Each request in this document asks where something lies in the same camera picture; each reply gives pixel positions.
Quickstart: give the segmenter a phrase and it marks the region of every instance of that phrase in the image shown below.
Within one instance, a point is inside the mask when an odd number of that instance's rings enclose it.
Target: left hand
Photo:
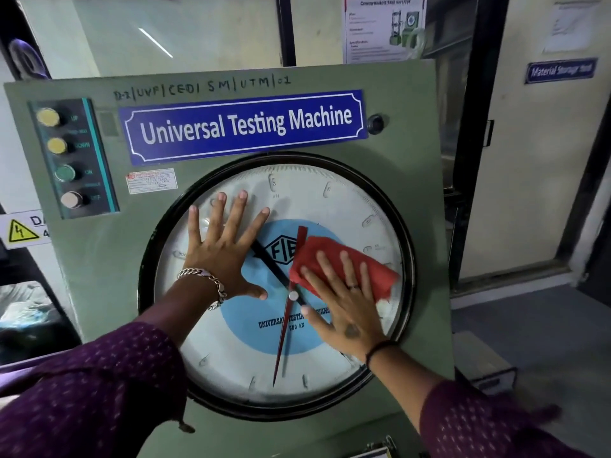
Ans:
[[[227,195],[219,193],[214,201],[206,238],[202,241],[199,228],[199,209],[189,208],[189,247],[184,268],[208,270],[225,286],[227,299],[236,295],[249,295],[256,299],[267,299],[267,292],[261,286],[249,283],[242,276],[242,265],[263,224],[270,216],[265,207],[249,225],[244,234],[236,240],[248,193],[240,191],[233,201],[229,218],[223,227],[223,214]]]

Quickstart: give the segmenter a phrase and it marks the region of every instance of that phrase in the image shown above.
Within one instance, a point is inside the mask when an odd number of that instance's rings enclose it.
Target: black knob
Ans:
[[[380,114],[374,114],[367,119],[367,131],[371,135],[377,135],[384,130],[384,118]]]

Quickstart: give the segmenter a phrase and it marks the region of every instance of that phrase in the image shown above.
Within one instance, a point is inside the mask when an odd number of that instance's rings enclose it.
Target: machine control panel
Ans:
[[[29,104],[62,218],[117,212],[91,102],[81,98]]]

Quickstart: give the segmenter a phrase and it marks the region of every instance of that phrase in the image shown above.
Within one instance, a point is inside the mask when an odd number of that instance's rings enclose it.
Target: dial gauge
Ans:
[[[386,334],[400,338],[416,282],[413,246],[400,215],[386,195],[355,170],[302,153],[247,157],[190,187],[161,219],[144,254],[140,312],[172,286],[183,267],[189,206],[200,207],[204,235],[217,193],[233,198],[241,189],[249,193],[242,231],[261,209],[270,207],[271,215],[257,239],[287,277],[300,226],[307,228],[308,236],[327,236],[398,272],[400,279],[390,298],[376,306]],[[273,384],[289,290],[253,251],[242,274],[263,286],[268,298],[234,297],[204,313],[196,324],[181,348],[194,400],[243,419],[287,420],[327,408],[369,381],[369,370],[323,343],[302,317],[298,302],[293,302]],[[331,320],[322,300],[299,286],[296,291],[300,300]]]

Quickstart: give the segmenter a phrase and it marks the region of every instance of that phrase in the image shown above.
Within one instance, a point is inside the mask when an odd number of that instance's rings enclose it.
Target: purple sleeve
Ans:
[[[129,323],[43,363],[0,410],[0,456],[135,457],[158,424],[181,429],[186,374],[156,327]]]
[[[454,381],[425,400],[420,434],[432,458],[588,458],[537,429],[527,412]]]

